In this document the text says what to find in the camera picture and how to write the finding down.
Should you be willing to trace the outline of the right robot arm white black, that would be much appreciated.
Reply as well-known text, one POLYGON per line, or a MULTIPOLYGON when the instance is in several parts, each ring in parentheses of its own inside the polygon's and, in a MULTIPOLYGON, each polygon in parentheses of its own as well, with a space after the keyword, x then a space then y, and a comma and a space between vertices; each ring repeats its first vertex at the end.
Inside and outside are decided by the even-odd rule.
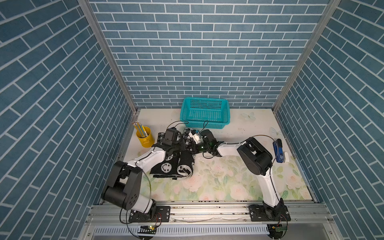
POLYGON ((248 170, 256 175, 263 194, 261 205, 250 205, 249 212, 253 222, 289 222, 291 216, 284 200, 280 197, 272 175, 273 156, 255 138, 243 142, 227 144, 215 138, 204 137, 197 144, 198 153, 209 153, 214 157, 240 157, 248 170))

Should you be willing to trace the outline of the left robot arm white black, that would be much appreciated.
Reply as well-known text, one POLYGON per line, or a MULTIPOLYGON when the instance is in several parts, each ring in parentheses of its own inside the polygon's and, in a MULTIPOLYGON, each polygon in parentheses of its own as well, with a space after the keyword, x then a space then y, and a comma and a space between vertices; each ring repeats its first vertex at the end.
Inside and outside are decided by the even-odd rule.
POLYGON ((168 148, 152 147, 151 150, 129 162, 114 163, 107 178, 101 198, 121 209, 139 213, 144 221, 156 217, 156 201, 140 194, 143 174, 165 161, 168 148))

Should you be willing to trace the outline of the black white smiley scarf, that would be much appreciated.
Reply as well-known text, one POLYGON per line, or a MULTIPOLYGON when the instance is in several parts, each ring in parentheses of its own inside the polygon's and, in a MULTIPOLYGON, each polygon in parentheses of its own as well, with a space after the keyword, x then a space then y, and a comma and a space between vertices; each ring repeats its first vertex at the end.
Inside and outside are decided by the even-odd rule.
MULTIPOLYGON (((196 134, 196 130, 185 128, 184 133, 178 133, 178 140, 183 139, 186 142, 188 151, 192 151, 196 146, 195 140, 189 135, 196 134)), ((166 154, 165 160, 155 165, 150 174, 154 178, 171 178, 173 180, 188 179, 193 175, 195 167, 195 157, 185 159, 181 157, 181 152, 166 154)))

